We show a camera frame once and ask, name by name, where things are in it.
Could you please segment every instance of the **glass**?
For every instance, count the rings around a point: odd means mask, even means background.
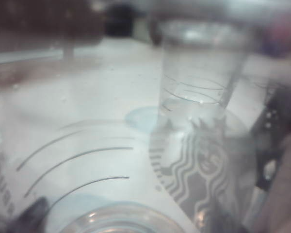
[[[181,20],[162,31],[164,67],[151,164],[201,233],[237,233],[256,183],[255,144],[226,106],[253,36],[227,24]]]
[[[162,111],[196,103],[226,107],[253,46],[250,31],[194,21],[171,21],[162,31]]]

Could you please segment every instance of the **table surface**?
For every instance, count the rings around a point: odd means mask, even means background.
[[[106,125],[125,122],[127,115],[132,111],[157,108],[162,75],[160,48],[128,38],[106,38],[97,46],[76,48],[74,61],[62,62],[60,54],[60,51],[45,51],[43,56],[40,51],[0,54],[0,148],[9,158],[12,157],[8,169],[15,169],[27,155],[41,147],[43,142],[67,133],[65,126],[82,127],[93,122]],[[270,61],[256,55],[250,56],[228,110],[250,129],[264,107],[265,98],[265,88],[259,88],[254,83],[266,84],[269,76],[278,78],[290,67],[291,61]],[[117,126],[114,128],[114,135],[122,130],[118,130]],[[48,151],[51,154],[48,156],[57,156],[54,160],[60,161],[65,157],[56,153],[65,154],[71,150],[77,153],[82,152],[84,148],[90,148],[91,142],[86,140],[86,135],[79,139],[84,141],[78,142],[77,146],[73,143],[65,144],[65,147],[62,145]],[[30,176],[32,169],[36,170],[36,173],[43,173],[45,167],[54,163],[54,160],[42,162],[40,158],[18,175]],[[131,173],[138,173],[138,169],[143,169],[142,166],[136,165],[140,161],[134,160],[131,163],[123,165],[119,161],[117,168],[113,169],[121,174],[130,169]],[[157,210],[165,210],[172,219],[177,220],[185,232],[193,233],[195,230],[188,218],[179,211],[173,211],[176,208],[173,200],[163,190],[157,191],[160,185],[150,171],[148,158],[143,159],[142,163],[148,179],[132,179],[129,185],[122,184],[122,187],[116,188],[116,198],[114,192],[110,191],[104,191],[105,197],[111,200],[128,200],[123,190],[133,187],[132,192],[138,196],[134,201]],[[63,169],[62,178],[66,176],[74,180],[71,175],[67,175],[71,167]],[[15,190],[12,199],[26,206],[36,198],[34,195],[28,200],[18,200],[22,199],[23,188],[30,185],[34,179],[27,178],[20,182],[17,180],[19,177],[14,174],[13,170],[7,175],[10,189]],[[63,183],[53,182],[51,187],[60,186],[64,189],[65,185],[69,186],[69,182]],[[35,187],[35,193],[43,192],[45,186],[40,186]],[[54,209],[51,217],[58,215],[60,211],[56,212]],[[49,227],[49,232],[60,229],[65,224],[63,220],[58,220],[54,226]]]

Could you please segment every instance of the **printed line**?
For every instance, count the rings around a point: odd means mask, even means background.
[[[110,147],[110,148],[100,148],[100,149],[95,149],[95,150],[89,150],[89,151],[86,151],[86,152],[83,152],[83,153],[80,153],[80,154],[77,154],[75,156],[72,156],[68,159],[65,159],[63,161],[61,161],[60,163],[56,164],[55,166],[51,167],[50,169],[48,169],[46,172],[44,172],[42,175],[40,175],[40,177],[30,186],[30,188],[28,189],[28,191],[26,192],[26,194],[24,195],[24,198],[26,198],[30,192],[32,191],[32,189],[48,174],[50,173],[51,171],[53,171],[55,168],[59,167],[60,165],[70,161],[70,160],[73,160],[73,159],[76,159],[78,157],[81,157],[83,155],[87,155],[87,154],[90,154],[90,153],[95,153],[95,152],[100,152],[100,151],[106,151],[106,150],[132,150],[133,148],[132,147]]]
[[[94,181],[91,181],[91,182],[88,182],[86,184],[83,184],[77,188],[74,188],[72,189],[71,191],[67,192],[66,194],[64,194],[63,196],[61,196],[60,198],[58,198],[50,207],[49,209],[45,212],[44,216],[41,218],[40,220],[40,223],[41,224],[43,222],[43,220],[45,219],[45,217],[50,213],[50,211],[54,208],[54,206],[60,202],[62,199],[64,199],[65,197],[67,197],[69,194],[77,191],[78,189],[80,188],[83,188],[87,185],[90,185],[90,184],[93,184],[93,183],[97,183],[97,182],[100,182],[100,181],[107,181],[107,180],[116,180],[116,179],[129,179],[128,176],[118,176],[118,177],[108,177],[108,178],[103,178],[103,179],[99,179],[99,180],[94,180]]]
[[[40,148],[38,148],[37,150],[35,150],[31,155],[29,155],[17,168],[16,168],[16,171],[20,171],[25,165],[26,165],[26,163],[30,160],[30,159],[32,159],[37,153],[39,153],[40,151],[42,151],[42,150],[44,150],[45,148],[47,148],[47,147],[49,147],[50,145],[52,145],[52,144],[54,144],[54,143],[56,143],[56,142],[58,142],[58,141],[60,141],[60,140],[63,140],[63,139],[65,139],[65,138],[67,138],[67,137],[70,137],[70,136],[72,136],[72,135],[75,135],[75,134],[77,134],[77,133],[80,133],[80,132],[82,132],[83,130],[80,130],[80,131],[76,131],[76,132],[73,132],[73,133],[69,133],[69,134],[66,134],[66,135],[64,135],[64,136],[61,136],[61,137],[59,137],[59,138],[56,138],[56,139],[54,139],[54,140],[52,140],[52,141],[50,141],[50,142],[48,142],[48,143],[46,143],[45,145],[43,145],[43,146],[41,146]]]

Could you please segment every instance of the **blue stain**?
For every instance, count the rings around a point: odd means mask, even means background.
[[[157,107],[143,107],[129,112],[125,116],[125,122],[132,128],[135,128],[141,132],[150,133],[156,126],[157,117]]]

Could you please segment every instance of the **measurement line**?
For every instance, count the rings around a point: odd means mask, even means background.
[[[149,149],[150,153],[155,153],[155,152],[164,152],[164,148],[151,148]]]
[[[150,155],[150,159],[161,159],[162,157],[160,155]]]
[[[152,166],[159,166],[160,163],[159,163],[159,162],[152,162],[151,165],[152,165]]]
[[[54,165],[53,167],[51,167],[50,169],[48,169],[46,172],[44,172],[42,175],[39,176],[39,178],[30,186],[30,188],[28,189],[28,191],[26,192],[26,194],[24,195],[24,198],[26,198],[30,192],[32,191],[32,189],[43,179],[43,177],[45,177],[48,173],[50,173],[51,171],[53,171],[55,168],[59,167],[60,165],[70,161],[70,160],[73,160],[73,159],[76,159],[78,157],[81,157],[83,155],[87,155],[87,154],[90,154],[90,153],[95,153],[95,152],[100,152],[100,151],[106,151],[106,150],[132,150],[133,147],[110,147],[110,148],[100,148],[100,149],[95,149],[95,150],[89,150],[89,151],[86,151],[86,152],[83,152],[83,153],[80,153],[80,154],[77,154],[75,156],[72,156],[68,159],[65,159],[63,161],[61,161],[60,163]]]
[[[180,83],[183,85],[186,85],[186,86],[191,86],[191,87],[195,87],[195,88],[199,88],[199,89],[215,90],[215,91],[224,90],[223,88],[208,88],[208,87],[202,87],[202,86],[195,86],[195,85],[191,85],[191,84],[187,84],[187,83],[183,83],[183,82],[180,82]]]
[[[164,104],[162,104],[162,107],[164,108],[164,109],[166,109],[167,111],[171,111],[171,109],[169,109],[169,108],[167,108]]]
[[[167,74],[165,74],[165,77],[168,78],[168,79],[171,79],[171,80],[173,80],[173,81],[175,81],[175,82],[177,82],[176,79],[170,78]]]
[[[191,78],[197,78],[197,79],[207,80],[207,81],[209,81],[209,82],[215,83],[215,84],[217,84],[218,86],[220,86],[220,87],[226,89],[226,86],[223,86],[222,84],[220,84],[220,83],[218,83],[218,82],[216,82],[216,81],[214,81],[214,80],[211,80],[211,79],[204,79],[204,78],[199,78],[199,77],[196,77],[196,76],[189,76],[189,77],[191,77]]]
[[[166,91],[167,93],[169,93],[170,95],[172,95],[172,96],[174,96],[174,97],[177,97],[177,98],[179,98],[179,99],[182,99],[182,100],[187,100],[187,101],[191,101],[191,102],[194,102],[194,103],[201,103],[201,102],[199,102],[199,101],[195,101],[195,100],[189,100],[189,99],[187,99],[187,98],[184,98],[184,97],[181,97],[181,96],[177,96],[177,95],[175,95],[174,93],[171,93],[170,91],[168,91],[167,89],[165,89],[164,88],[164,91]]]
[[[184,90],[184,91],[187,91],[187,92],[193,92],[193,93],[197,93],[197,94],[202,95],[202,96],[206,96],[206,97],[208,97],[208,98],[214,100],[215,103],[218,103],[218,102],[219,102],[219,101],[216,100],[215,98],[213,98],[213,97],[211,97],[211,96],[209,96],[209,95],[206,95],[206,94],[203,94],[203,93],[197,92],[197,91],[191,91],[191,90]]]
[[[78,189],[80,188],[83,188],[87,185],[90,185],[90,184],[93,184],[93,183],[97,183],[97,182],[100,182],[100,181],[107,181],[107,180],[116,180],[116,179],[129,179],[128,176],[117,176],[117,177],[108,177],[108,178],[103,178],[103,179],[99,179],[99,180],[94,180],[94,181],[91,181],[91,182],[88,182],[88,183],[85,183],[79,187],[76,187],[74,189],[72,189],[71,191],[67,192],[66,194],[62,195],[60,198],[58,198],[50,207],[49,209],[45,212],[44,216],[41,218],[40,220],[40,223],[39,225],[43,222],[43,220],[45,219],[45,217],[50,213],[50,211],[54,208],[54,206],[60,202],[62,199],[64,199],[65,197],[67,197],[69,194],[77,191]]]
[[[39,153],[40,151],[44,150],[45,148],[47,148],[48,146],[60,141],[60,140],[63,140],[67,137],[70,137],[72,135],[75,135],[77,133],[80,133],[82,132],[83,130],[80,130],[80,131],[76,131],[76,132],[73,132],[73,133],[69,133],[69,134],[66,134],[64,136],[61,136],[59,138],[56,138],[48,143],[46,143],[45,145],[41,146],[40,148],[38,148],[37,150],[35,150],[32,154],[30,154],[17,168],[16,168],[16,171],[20,171],[24,166],[25,164],[30,160],[32,159],[37,153]]]

